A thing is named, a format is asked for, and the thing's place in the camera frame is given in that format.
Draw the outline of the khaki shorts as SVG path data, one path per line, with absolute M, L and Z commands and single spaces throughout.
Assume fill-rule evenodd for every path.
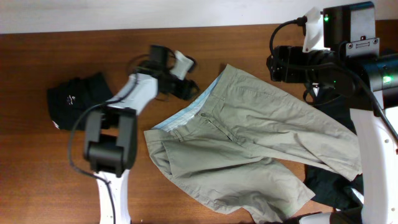
M 314 196 L 283 161 L 353 180 L 358 138 L 320 110 L 228 65 L 189 107 L 144 133 L 163 175 L 202 205 L 282 222 Z

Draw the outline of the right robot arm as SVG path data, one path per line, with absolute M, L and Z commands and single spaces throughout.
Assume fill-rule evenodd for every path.
M 362 206 L 310 213 L 292 223 L 396 223 L 397 54 L 380 55 L 373 2 L 313 8 L 292 23 L 302 27 L 304 43 L 270 45 L 271 78 L 303 83 L 309 95 L 327 88 L 346 98 L 364 176 Z

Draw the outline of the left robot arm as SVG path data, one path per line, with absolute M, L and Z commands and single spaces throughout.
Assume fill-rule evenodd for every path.
M 192 80 L 137 73 L 117 95 L 88 113 L 83 157 L 98 184 L 101 224 L 131 222 L 128 182 L 137 155 L 140 113 L 159 93 L 190 100 L 199 91 Z

